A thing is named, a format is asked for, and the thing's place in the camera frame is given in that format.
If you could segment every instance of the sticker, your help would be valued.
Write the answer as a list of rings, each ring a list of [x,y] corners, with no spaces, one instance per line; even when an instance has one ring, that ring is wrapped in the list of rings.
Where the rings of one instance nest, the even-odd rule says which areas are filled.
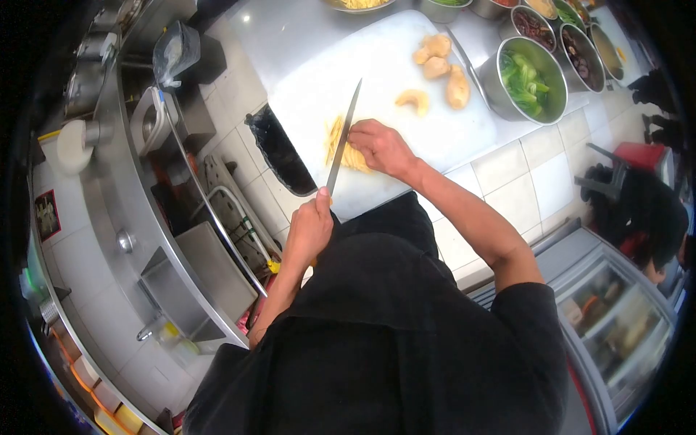
[[[36,224],[39,227],[41,242],[47,241],[52,235],[61,230],[61,221],[58,219],[56,208],[56,196],[53,190],[41,194],[34,201],[36,212]]]

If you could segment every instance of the knife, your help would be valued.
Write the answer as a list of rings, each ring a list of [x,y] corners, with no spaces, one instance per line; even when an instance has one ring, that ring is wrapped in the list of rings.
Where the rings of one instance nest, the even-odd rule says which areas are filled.
[[[449,26],[447,27],[447,33],[450,34],[450,39],[452,40],[452,43],[454,43],[454,46],[457,48],[457,51],[461,55],[461,59],[464,61],[464,65],[466,66],[466,70],[468,71],[469,75],[471,76],[471,79],[473,79],[474,84],[478,88],[479,92],[481,93],[481,96],[483,97],[483,102],[486,103],[486,107],[488,107],[488,110],[491,110],[491,105],[488,103],[488,97],[486,97],[486,93],[483,91],[483,86],[481,86],[481,81],[478,78],[478,74],[476,74],[476,71],[474,71],[473,65],[471,65],[471,61],[469,60],[469,57],[466,55],[466,52],[464,51],[463,48],[461,48],[461,44],[459,44],[459,41],[454,37],[454,34],[452,33],[452,29],[450,29]]]
[[[346,148],[346,142],[348,141],[348,131],[350,130],[351,123],[353,122],[353,113],[355,112],[355,103],[358,102],[358,94],[360,93],[360,87],[363,84],[363,80],[360,79],[358,82],[358,87],[355,89],[353,94],[353,99],[348,107],[348,112],[346,113],[346,119],[343,122],[343,130],[341,130],[341,137],[338,139],[338,145],[336,146],[336,151],[333,154],[333,163],[331,164],[331,171],[329,172],[329,180],[326,181],[326,187],[329,188],[329,196],[333,195],[333,188],[336,185],[336,177],[338,176],[338,169],[341,167],[341,159],[343,158],[343,150]]]

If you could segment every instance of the black trash bag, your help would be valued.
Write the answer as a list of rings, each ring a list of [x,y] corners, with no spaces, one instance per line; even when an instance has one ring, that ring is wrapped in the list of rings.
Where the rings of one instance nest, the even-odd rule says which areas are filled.
[[[317,190],[317,185],[268,104],[254,116],[246,115],[244,124],[251,129],[268,167],[288,190],[297,196],[308,196]]]

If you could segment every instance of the bowl of food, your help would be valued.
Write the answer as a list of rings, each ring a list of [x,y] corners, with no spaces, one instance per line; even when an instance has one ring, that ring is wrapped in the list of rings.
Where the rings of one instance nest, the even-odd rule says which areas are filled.
[[[566,3],[568,3],[570,7],[573,8],[578,15],[580,15],[583,23],[585,23],[585,27],[592,23],[590,13],[587,11],[587,8],[583,6],[580,0],[566,0]]]
[[[624,66],[619,59],[616,47],[612,44],[609,37],[604,33],[604,30],[595,23],[590,24],[590,31],[587,32],[592,41],[592,44],[597,48],[599,57],[604,64],[606,73],[614,80],[622,80],[624,78]]]
[[[568,92],[596,94],[604,90],[606,76],[599,53],[585,32],[573,24],[561,26],[558,50],[554,53],[568,84]]]
[[[372,11],[389,6],[396,0],[322,0],[332,9],[340,10],[349,14],[367,14]]]
[[[498,34],[502,40],[526,36],[537,41],[549,53],[556,49],[556,35],[551,25],[529,6],[519,5],[511,9],[509,19],[500,23]]]
[[[572,6],[563,0],[554,0],[553,4],[556,5],[556,9],[558,10],[558,18],[561,22],[564,24],[572,24],[583,32],[587,30],[582,17],[580,17]]]
[[[553,125],[563,116],[568,88],[560,65],[541,44],[509,38],[481,67],[491,108],[508,121]]]
[[[473,0],[469,9],[480,17],[497,19],[519,4],[520,0]]]
[[[558,18],[558,9],[553,4],[553,0],[524,0],[524,2],[546,19]]]
[[[420,12],[436,23],[453,22],[472,0],[420,0]]]

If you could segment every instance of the refrigerator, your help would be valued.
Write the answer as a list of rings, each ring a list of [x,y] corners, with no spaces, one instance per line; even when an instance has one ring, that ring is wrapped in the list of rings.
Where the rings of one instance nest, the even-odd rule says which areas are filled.
[[[573,375],[569,397],[583,398],[569,400],[567,418],[584,412],[594,429],[586,433],[615,434],[650,389],[677,314],[657,287],[599,236],[579,226],[559,231],[535,254],[555,293]],[[494,285],[470,296],[490,309]]]

